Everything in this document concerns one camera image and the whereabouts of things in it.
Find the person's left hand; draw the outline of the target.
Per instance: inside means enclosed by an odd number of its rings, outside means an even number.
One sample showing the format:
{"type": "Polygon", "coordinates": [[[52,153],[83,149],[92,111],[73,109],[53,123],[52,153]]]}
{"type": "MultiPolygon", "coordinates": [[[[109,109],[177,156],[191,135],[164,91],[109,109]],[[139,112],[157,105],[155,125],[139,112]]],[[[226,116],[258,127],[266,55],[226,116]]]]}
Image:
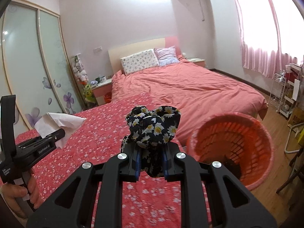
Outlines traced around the person's left hand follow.
{"type": "Polygon", "coordinates": [[[12,185],[9,183],[5,183],[1,187],[1,194],[8,205],[8,207],[15,213],[15,215],[19,218],[26,219],[27,216],[20,208],[19,204],[16,201],[16,198],[23,198],[27,194],[29,194],[30,202],[33,204],[34,209],[37,209],[43,203],[41,195],[39,193],[39,189],[37,186],[37,182],[35,180],[34,171],[31,169],[30,171],[30,179],[28,181],[26,189],[25,187],[19,185],[12,185]]]}

